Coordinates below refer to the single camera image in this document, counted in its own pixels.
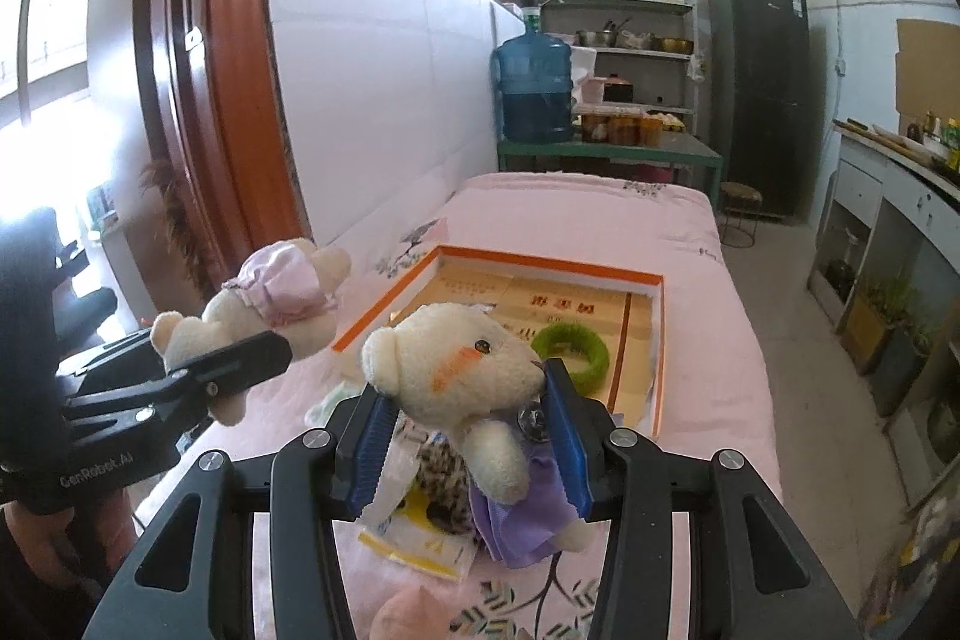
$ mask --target orange cheek blush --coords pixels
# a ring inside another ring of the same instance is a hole
[[[454,380],[461,372],[482,359],[483,354],[476,348],[461,347],[453,351],[448,357],[440,362],[437,371],[430,378],[430,390],[434,393],[443,393],[450,381]]]

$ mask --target white drawer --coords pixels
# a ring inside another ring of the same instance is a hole
[[[944,258],[960,272],[960,215],[957,210],[935,193],[931,193],[923,213],[923,226],[920,229],[930,240],[930,244],[941,252]]]
[[[883,197],[893,204],[920,231],[926,230],[926,204],[930,189],[903,167],[891,163],[883,178]]]
[[[878,153],[877,150],[868,148],[867,145],[861,145],[850,137],[842,137],[840,140],[840,160],[853,164],[861,172],[867,172],[870,177],[883,182],[889,159],[883,153]]]
[[[880,181],[861,172],[857,167],[852,167],[846,161],[840,162],[833,198],[868,226],[874,225],[877,220],[882,194],[883,186]]]

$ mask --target green table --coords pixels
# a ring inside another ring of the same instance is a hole
[[[664,164],[700,166],[712,170],[707,194],[714,210],[720,197],[720,179],[723,175],[723,156],[714,152],[690,134],[664,131],[655,148],[623,148],[621,145],[602,145],[594,142],[554,142],[530,145],[523,142],[502,142],[496,145],[500,171],[505,172],[508,155],[550,155],[559,158],[608,158],[620,161],[657,162]]]

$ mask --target teddy bear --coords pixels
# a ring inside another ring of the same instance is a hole
[[[305,359],[336,335],[334,295],[349,272],[349,255],[338,247],[318,248],[309,239],[275,242],[244,261],[200,317],[176,311],[157,316],[150,342],[168,372],[268,329],[290,343],[295,362]],[[239,423],[246,392],[211,400],[210,411],[226,426]]]
[[[470,489],[474,522],[496,560],[526,566],[589,542],[565,501],[552,446],[525,442],[517,426],[517,413],[545,385],[530,345],[483,311],[445,302],[374,330],[360,357],[368,383],[416,423],[442,432],[463,457],[477,489]],[[517,543],[520,528],[535,534]],[[517,551],[545,529],[536,546]]]

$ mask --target blue water bottle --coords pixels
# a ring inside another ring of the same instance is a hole
[[[568,142],[573,137],[570,47],[539,31],[539,1],[520,0],[526,31],[493,52],[500,133],[509,142]]]

